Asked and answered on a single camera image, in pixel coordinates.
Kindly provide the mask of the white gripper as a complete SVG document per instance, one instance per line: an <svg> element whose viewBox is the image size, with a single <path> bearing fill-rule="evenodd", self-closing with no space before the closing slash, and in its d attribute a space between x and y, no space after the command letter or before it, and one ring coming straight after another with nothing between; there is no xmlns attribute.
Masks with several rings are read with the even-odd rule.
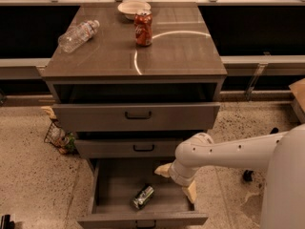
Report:
<svg viewBox="0 0 305 229"><path fill-rule="evenodd" d="M198 167L186 167L177 159L172 164L163 164L154 170L157 175L171 177L176 184L183 186L182 191L190 203L195 203L197 197L196 183L194 181L194 176L197 171Z"/></svg>

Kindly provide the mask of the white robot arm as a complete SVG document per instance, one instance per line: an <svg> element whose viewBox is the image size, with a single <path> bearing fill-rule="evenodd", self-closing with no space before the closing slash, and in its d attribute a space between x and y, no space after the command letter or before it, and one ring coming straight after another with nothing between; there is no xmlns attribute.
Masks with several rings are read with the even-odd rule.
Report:
<svg viewBox="0 0 305 229"><path fill-rule="evenodd" d="M305 125L288 132L215 143L198 133L175 149L175 160L155 172L196 200L194 175L204 166L267 171L260 229L305 229Z"/></svg>

